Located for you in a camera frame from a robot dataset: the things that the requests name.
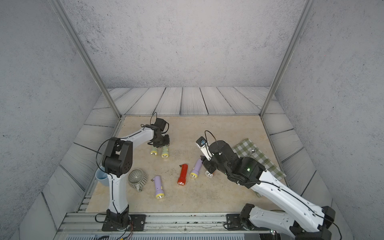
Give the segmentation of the green flashlight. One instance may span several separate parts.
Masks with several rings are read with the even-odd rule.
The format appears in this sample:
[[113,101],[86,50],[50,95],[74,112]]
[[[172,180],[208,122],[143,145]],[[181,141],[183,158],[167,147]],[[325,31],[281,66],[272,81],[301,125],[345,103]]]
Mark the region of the green flashlight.
[[158,149],[156,147],[152,147],[150,154],[151,154],[151,156],[157,156],[158,155]]
[[163,146],[162,147],[162,158],[168,158],[169,157],[169,147]]

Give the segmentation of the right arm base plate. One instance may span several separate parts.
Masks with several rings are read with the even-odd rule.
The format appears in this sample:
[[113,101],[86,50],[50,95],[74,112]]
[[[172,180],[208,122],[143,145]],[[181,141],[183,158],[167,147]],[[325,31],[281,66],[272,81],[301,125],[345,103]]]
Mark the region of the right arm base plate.
[[270,231],[267,228],[255,227],[249,221],[240,217],[240,214],[227,214],[223,227],[228,231]]

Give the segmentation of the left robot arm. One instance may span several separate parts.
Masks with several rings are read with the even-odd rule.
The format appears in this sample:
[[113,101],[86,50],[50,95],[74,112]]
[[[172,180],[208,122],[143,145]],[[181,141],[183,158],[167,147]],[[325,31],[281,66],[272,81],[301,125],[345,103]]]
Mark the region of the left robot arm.
[[141,129],[123,138],[110,138],[107,143],[102,166],[108,175],[110,203],[106,211],[106,223],[117,228],[126,228],[130,223],[129,204],[127,201],[127,177],[133,165],[134,148],[143,143],[152,146],[151,155],[156,156],[157,149],[162,149],[162,158],[169,157],[170,137],[167,135],[169,123],[156,118],[153,124],[142,125]]

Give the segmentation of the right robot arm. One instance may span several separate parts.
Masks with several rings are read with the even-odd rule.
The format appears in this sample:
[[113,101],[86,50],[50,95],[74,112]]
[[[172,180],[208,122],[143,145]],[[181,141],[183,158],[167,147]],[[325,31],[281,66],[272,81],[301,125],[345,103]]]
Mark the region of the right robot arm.
[[207,140],[200,137],[196,144],[203,153],[203,166],[210,174],[220,171],[229,181],[251,189],[282,209],[275,212],[246,204],[239,216],[243,228],[270,229],[296,240],[331,239],[329,228],[336,215],[331,207],[320,207],[305,200],[254,158],[239,157],[225,141],[208,145]]

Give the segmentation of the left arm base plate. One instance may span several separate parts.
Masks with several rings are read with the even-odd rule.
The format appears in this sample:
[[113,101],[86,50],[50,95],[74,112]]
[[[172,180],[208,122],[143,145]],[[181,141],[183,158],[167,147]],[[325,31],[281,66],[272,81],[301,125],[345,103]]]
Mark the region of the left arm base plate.
[[119,220],[115,217],[106,217],[102,226],[102,232],[133,231],[142,232],[145,227],[147,215],[129,214]]

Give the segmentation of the red flashlight all red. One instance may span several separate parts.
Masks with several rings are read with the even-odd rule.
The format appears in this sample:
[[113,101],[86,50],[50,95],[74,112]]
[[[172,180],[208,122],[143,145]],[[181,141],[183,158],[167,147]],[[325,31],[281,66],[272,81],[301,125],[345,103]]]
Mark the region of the red flashlight all red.
[[187,177],[187,172],[188,172],[188,165],[187,164],[182,164],[180,165],[181,167],[181,173],[178,179],[178,185],[184,186],[186,184],[186,177]]

